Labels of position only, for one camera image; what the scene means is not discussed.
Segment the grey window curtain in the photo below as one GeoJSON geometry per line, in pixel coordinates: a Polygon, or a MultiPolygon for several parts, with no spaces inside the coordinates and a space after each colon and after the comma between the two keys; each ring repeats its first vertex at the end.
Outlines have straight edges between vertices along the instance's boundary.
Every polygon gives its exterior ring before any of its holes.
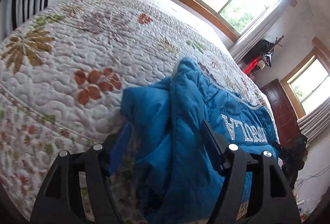
{"type": "Polygon", "coordinates": [[[270,6],[256,21],[244,32],[238,41],[229,50],[232,58],[239,62],[263,38],[275,22],[282,16],[289,5],[289,0],[279,0],[270,6]]]}

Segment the floral quilted bedspread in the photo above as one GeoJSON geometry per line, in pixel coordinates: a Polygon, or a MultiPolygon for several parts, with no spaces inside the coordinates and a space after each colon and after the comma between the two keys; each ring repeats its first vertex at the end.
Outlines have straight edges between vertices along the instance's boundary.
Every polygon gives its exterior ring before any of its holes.
{"type": "Polygon", "coordinates": [[[256,107],[265,94],[215,31],[170,0],[66,0],[1,43],[1,198],[30,219],[51,163],[79,153],[124,122],[123,89],[169,77],[183,57],[256,107]]]}

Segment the red hanging garment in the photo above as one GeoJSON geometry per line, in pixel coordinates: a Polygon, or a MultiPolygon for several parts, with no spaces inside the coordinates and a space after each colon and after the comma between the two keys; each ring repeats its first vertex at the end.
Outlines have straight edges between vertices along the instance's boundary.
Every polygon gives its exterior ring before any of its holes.
{"type": "Polygon", "coordinates": [[[249,75],[250,73],[254,71],[257,71],[260,68],[259,64],[260,61],[262,61],[262,57],[258,56],[257,58],[255,58],[254,60],[252,60],[249,64],[246,65],[246,67],[243,69],[243,73],[245,73],[246,75],[249,75]]]}

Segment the blue puffer jacket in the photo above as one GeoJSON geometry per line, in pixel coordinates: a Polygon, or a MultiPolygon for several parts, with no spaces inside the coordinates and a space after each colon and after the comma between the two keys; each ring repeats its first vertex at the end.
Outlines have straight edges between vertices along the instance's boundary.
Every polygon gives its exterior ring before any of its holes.
{"type": "Polygon", "coordinates": [[[246,152],[277,152],[273,120],[262,105],[219,85],[202,64],[182,59],[172,76],[123,91],[121,114],[138,148],[134,180],[147,223],[188,223],[210,217],[224,178],[211,165],[200,125],[206,121],[246,152]]]}

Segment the dark wooden cabinet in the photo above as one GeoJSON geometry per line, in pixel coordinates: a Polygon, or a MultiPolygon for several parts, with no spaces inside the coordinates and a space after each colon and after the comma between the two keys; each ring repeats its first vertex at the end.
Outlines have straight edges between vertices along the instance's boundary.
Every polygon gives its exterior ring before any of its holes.
{"type": "Polygon", "coordinates": [[[275,118],[280,144],[292,147],[294,138],[300,136],[296,113],[282,87],[280,81],[275,79],[261,88],[267,96],[275,118]]]}

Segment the black coat rack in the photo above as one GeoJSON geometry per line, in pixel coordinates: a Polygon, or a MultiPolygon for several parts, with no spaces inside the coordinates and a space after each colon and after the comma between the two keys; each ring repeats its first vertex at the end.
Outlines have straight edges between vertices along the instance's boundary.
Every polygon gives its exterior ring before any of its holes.
{"type": "Polygon", "coordinates": [[[273,43],[265,39],[258,41],[257,44],[243,57],[243,62],[247,65],[258,56],[261,56],[262,61],[260,61],[259,64],[260,68],[263,69],[265,66],[272,67],[271,58],[274,54],[274,49],[276,46],[282,47],[280,42],[283,38],[284,36],[282,35],[280,38],[276,38],[273,43]]]}

